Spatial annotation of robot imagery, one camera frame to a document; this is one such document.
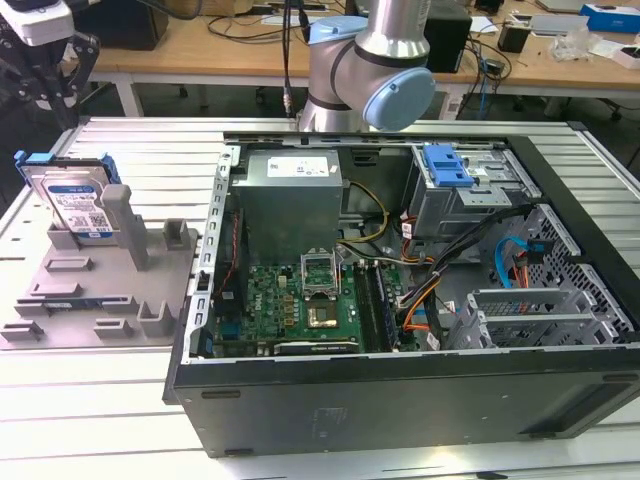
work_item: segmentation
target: green circuit board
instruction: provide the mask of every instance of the green circuit board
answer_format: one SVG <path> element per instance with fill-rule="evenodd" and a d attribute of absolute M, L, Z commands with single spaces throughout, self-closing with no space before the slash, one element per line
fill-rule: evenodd
<path fill-rule="evenodd" d="M 307 284 L 331 283 L 330 266 L 308 269 Z M 360 343 L 360 315 L 354 288 L 353 267 L 343 265 L 340 294 L 335 301 L 327 298 L 305 300 L 300 265 L 255 266 L 249 274 L 248 312 L 242 321 L 242 340 L 329 339 Z M 395 268 L 385 268 L 383 278 L 391 301 L 401 293 Z"/>

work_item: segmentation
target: slotted aluminum surface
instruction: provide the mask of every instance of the slotted aluminum surface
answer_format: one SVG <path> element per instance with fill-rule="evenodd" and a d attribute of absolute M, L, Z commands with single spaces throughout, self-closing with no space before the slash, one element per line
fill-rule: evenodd
<path fill-rule="evenodd" d="M 292 131 L 285 120 L 100 119 L 59 154 L 113 154 L 147 225 L 185 217 L 202 232 L 222 131 Z M 637 185 L 595 142 L 558 123 L 421 122 L 429 135 L 528 135 L 640 272 Z M 48 215 L 25 190 L 0 221 L 0 317 L 49 245 Z M 574 440 L 210 460 L 180 407 L 160 400 L 168 348 L 0 353 L 2 478 L 638 478 L 640 401 Z"/>

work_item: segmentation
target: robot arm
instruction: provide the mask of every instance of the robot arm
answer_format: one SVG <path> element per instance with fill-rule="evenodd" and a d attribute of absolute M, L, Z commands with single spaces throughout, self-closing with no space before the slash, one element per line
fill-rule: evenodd
<path fill-rule="evenodd" d="M 327 17 L 311 28 L 303 131 L 397 131 L 426 111 L 435 92 L 425 68 L 430 0 L 374 0 L 369 20 Z"/>
<path fill-rule="evenodd" d="M 0 82 L 18 99 L 52 110 L 62 129 L 78 125 L 77 92 L 100 52 L 96 37 L 77 33 L 73 26 L 72 8 L 91 3 L 0 0 Z M 65 75 L 60 63 L 68 43 L 78 64 Z"/>

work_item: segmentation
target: power connector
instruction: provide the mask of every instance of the power connector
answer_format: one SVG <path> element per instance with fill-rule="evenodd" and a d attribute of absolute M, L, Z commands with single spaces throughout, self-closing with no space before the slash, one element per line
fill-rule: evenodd
<path fill-rule="evenodd" d="M 505 64 L 500 60 L 494 60 L 492 58 L 484 59 L 484 68 L 486 72 L 492 77 L 500 77 L 502 76 L 502 72 L 504 71 Z"/>

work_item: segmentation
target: blue box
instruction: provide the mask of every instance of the blue box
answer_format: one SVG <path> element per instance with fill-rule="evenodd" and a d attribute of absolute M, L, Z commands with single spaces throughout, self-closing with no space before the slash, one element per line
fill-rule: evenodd
<path fill-rule="evenodd" d="M 589 30 L 633 34 L 640 32 L 640 10 L 635 7 L 605 10 L 594 4 L 586 4 L 580 10 L 580 15 L 589 17 Z"/>

